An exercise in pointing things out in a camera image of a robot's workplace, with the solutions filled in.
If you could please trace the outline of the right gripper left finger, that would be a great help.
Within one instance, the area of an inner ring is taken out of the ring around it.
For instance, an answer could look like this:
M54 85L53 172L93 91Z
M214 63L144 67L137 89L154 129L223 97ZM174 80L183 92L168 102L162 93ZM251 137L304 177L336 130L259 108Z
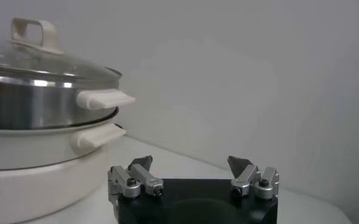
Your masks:
M133 159L126 169L112 166L107 172L109 202L114 203L120 197L136 199L142 193L160 202L164 196L164 183L150 173L152 161L153 157L148 155Z

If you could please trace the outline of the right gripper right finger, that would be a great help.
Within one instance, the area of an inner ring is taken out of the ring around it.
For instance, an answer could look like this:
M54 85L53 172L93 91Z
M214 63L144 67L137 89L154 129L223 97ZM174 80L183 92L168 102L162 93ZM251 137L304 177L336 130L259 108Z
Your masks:
M229 156L227 162L233 174L230 181L233 198L242 199L251 192L261 200L271 200L279 196L279 173L267 167L263 173L248 159Z

